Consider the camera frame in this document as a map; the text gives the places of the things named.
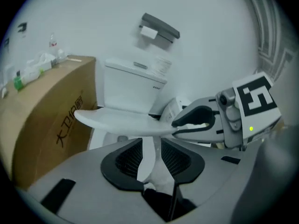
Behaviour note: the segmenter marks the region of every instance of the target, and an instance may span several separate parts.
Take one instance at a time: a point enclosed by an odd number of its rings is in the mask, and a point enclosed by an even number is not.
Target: toilet tank lid
[[[134,66],[134,62],[132,61],[126,61],[119,58],[109,58],[105,61],[105,66],[114,68],[117,70],[123,70],[135,75],[139,75],[154,81],[158,81],[160,83],[166,84],[167,79],[158,77],[155,74],[151,72],[150,67],[148,69],[143,69],[138,66]]]

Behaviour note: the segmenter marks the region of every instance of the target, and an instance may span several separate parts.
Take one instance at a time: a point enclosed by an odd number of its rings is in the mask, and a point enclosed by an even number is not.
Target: white wall
[[[181,33],[170,44],[147,42],[138,25],[147,12]],[[26,36],[17,33],[28,22]],[[24,66],[47,50],[51,32],[58,45],[97,58],[97,99],[103,105],[103,61],[111,56],[151,64],[155,55],[173,61],[168,84],[151,113],[177,95],[191,100],[216,94],[257,68],[257,37],[244,0],[28,0],[11,24],[9,54],[1,64]]]

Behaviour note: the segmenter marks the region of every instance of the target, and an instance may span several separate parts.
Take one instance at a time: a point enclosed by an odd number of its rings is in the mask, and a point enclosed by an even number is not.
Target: toilet paper
[[[148,28],[146,26],[143,26],[141,29],[141,35],[149,37],[151,39],[155,39],[155,37],[157,36],[158,31]]]

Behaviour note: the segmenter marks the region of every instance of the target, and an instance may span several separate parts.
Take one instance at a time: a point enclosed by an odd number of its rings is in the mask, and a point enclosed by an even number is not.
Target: brown cardboard box
[[[0,99],[0,154],[16,186],[28,188],[70,156],[87,149],[91,128],[76,109],[96,109],[95,58],[70,56],[19,92]]]

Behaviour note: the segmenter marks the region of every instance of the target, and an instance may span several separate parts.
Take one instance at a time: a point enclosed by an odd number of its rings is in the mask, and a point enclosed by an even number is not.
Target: toilet
[[[139,63],[111,58],[105,61],[104,107],[94,111],[77,110],[77,120],[94,128],[88,149],[118,141],[142,137],[143,168],[139,181],[151,172],[155,163],[153,136],[174,133],[177,128],[149,116],[167,80],[151,73]]]

